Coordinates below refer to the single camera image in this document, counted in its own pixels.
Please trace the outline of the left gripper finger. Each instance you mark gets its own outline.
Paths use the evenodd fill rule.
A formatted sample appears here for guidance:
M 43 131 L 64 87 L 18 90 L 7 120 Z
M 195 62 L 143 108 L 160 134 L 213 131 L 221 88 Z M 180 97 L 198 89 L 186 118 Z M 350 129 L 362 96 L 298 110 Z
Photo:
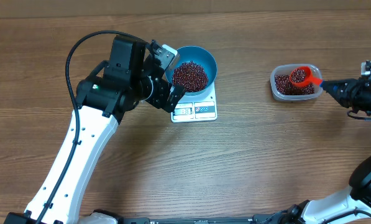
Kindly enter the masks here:
M 165 56 L 162 46 L 153 39 L 149 44 L 149 52 L 153 61 L 162 61 Z
M 170 93 L 163 109 L 168 113 L 174 112 L 176 105 L 182 99 L 185 93 L 186 93 L 185 87 L 179 84 L 174 85 L 174 89 Z

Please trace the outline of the red beans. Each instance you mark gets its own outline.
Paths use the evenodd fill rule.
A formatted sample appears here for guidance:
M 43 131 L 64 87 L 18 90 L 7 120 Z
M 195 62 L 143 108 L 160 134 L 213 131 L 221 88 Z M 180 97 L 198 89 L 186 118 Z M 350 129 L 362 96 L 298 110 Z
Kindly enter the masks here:
M 172 84 L 182 85 L 186 92 L 198 92 L 204 90 L 209 83 L 209 78 L 204 68 L 193 61 L 184 62 L 174 69 Z M 277 91 L 282 95 L 310 95 L 314 94 L 314 85 L 311 83 L 304 88 L 298 88 L 291 84 L 290 75 L 275 76 Z

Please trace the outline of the blue metal bowl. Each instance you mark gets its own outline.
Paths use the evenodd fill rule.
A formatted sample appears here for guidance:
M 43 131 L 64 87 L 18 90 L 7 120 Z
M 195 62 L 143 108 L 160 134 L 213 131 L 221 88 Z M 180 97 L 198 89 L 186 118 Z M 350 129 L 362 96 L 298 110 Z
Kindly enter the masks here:
M 165 73 L 173 86 L 180 85 L 185 95 L 195 96 L 206 91 L 215 81 L 218 65 L 213 55 L 198 46 L 184 46 L 177 49 L 180 56 L 173 70 Z

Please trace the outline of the red scoop blue handle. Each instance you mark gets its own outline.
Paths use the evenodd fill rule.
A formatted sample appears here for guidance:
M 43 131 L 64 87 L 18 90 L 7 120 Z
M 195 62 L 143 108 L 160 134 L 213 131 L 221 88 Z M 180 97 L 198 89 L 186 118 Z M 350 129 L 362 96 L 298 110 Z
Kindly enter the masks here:
M 298 67 L 290 74 L 290 82 L 298 88 L 304 88 L 309 84 L 320 86 L 323 82 L 322 79 L 314 77 L 312 71 L 307 66 Z

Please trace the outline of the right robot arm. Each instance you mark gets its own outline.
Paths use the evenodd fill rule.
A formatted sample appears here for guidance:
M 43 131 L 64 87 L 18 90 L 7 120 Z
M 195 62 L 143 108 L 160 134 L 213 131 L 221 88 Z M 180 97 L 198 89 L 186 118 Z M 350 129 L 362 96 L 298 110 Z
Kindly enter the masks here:
M 322 81 L 319 86 L 351 109 L 348 117 L 371 121 L 371 80 Z M 362 218 L 371 218 L 371 156 L 353 171 L 344 190 L 292 205 L 280 214 L 278 223 L 348 223 Z

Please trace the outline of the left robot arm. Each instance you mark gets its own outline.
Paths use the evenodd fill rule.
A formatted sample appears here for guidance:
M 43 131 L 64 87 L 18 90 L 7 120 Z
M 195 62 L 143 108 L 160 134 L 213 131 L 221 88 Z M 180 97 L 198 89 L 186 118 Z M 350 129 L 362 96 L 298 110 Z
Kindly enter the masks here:
M 109 60 L 68 89 L 72 117 L 48 176 L 25 211 L 8 213 L 5 223 L 77 223 L 96 163 L 124 113 L 141 101 L 171 113 L 185 94 L 162 78 L 180 58 L 177 50 L 118 31 L 113 35 Z

